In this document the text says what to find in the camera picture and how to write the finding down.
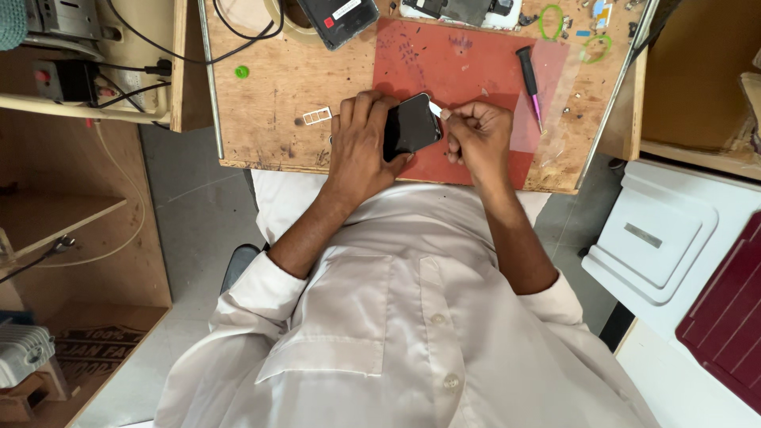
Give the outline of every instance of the shirt cuff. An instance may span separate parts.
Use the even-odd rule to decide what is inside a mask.
[[[558,273],[558,280],[551,287],[536,294],[519,295],[518,300],[542,322],[581,325],[581,303],[563,272]]]
[[[305,279],[286,273],[262,252],[228,293],[241,308],[264,318],[284,321],[293,314],[306,286]]]

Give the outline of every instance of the screwdriver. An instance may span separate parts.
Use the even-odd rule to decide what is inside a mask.
[[[533,66],[531,66],[531,57],[528,54],[531,46],[522,47],[515,51],[515,55],[521,60],[521,70],[524,73],[526,90],[533,101],[533,109],[537,112],[537,122],[539,122],[539,132],[544,135],[542,129],[542,114],[539,110],[539,100],[537,99],[537,78],[533,75]]]

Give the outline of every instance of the shirt pocket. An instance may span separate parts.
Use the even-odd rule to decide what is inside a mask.
[[[256,383],[293,370],[381,375],[391,261],[390,255],[328,261],[301,297],[300,322],[272,347]]]

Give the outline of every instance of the desk surface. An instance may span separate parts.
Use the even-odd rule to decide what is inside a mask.
[[[594,0],[586,8],[581,6],[584,1],[557,2],[563,14],[574,20],[568,30],[569,42],[581,44],[589,39],[576,36],[577,30],[588,30],[593,22]],[[381,16],[388,16],[390,0],[376,0],[376,3]],[[582,64],[579,69],[566,106],[570,112],[563,114],[560,120],[560,126],[566,129],[562,136],[563,150],[557,158],[543,162],[543,153],[551,149],[540,144],[524,190],[576,193],[576,183],[629,52],[632,40],[629,22],[640,21],[645,3],[628,11],[623,0],[613,4],[610,26],[599,31],[605,31],[611,38],[611,49],[602,60]],[[216,58],[244,40],[232,34],[214,15],[212,0],[205,0],[205,5],[211,53]],[[544,2],[524,0],[522,11],[531,16],[539,14],[545,6]],[[393,18],[406,19],[400,17],[398,9]],[[446,25],[433,19],[422,21]],[[545,25],[546,32],[553,34],[550,23]],[[326,174],[330,163],[330,122],[305,126],[301,116],[326,106],[338,113],[341,100],[371,88],[376,28],[373,24],[333,53],[322,44],[303,44],[286,35],[284,40],[257,42],[214,64],[224,149],[224,158],[219,163],[238,168]],[[541,38],[538,22],[523,27],[520,32],[502,33]],[[239,65],[250,69],[249,78],[235,76],[234,70]]]

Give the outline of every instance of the black phone screen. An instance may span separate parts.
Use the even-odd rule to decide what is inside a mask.
[[[441,139],[428,94],[419,94],[388,110],[383,158],[391,161],[400,153],[413,153]]]

